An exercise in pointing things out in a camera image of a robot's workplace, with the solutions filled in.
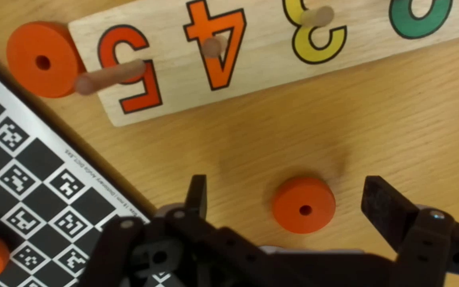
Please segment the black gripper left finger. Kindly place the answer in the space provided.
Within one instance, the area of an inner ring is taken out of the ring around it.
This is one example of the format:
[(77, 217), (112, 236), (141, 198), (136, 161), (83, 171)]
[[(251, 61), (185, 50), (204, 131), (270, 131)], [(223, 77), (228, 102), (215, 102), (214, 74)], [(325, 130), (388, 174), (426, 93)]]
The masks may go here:
[(193, 176), (185, 201), (142, 224), (110, 220), (80, 287), (153, 287), (164, 273), (174, 287), (271, 287), (266, 254), (230, 228), (206, 222), (207, 179)]

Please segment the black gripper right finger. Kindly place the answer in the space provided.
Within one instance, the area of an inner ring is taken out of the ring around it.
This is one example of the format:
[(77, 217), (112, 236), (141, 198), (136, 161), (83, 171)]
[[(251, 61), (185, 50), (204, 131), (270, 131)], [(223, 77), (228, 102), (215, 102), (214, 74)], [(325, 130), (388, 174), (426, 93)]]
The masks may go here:
[(360, 211), (397, 252), (388, 287), (443, 287), (459, 276), (459, 222), (442, 209), (419, 208), (386, 179), (368, 176)]

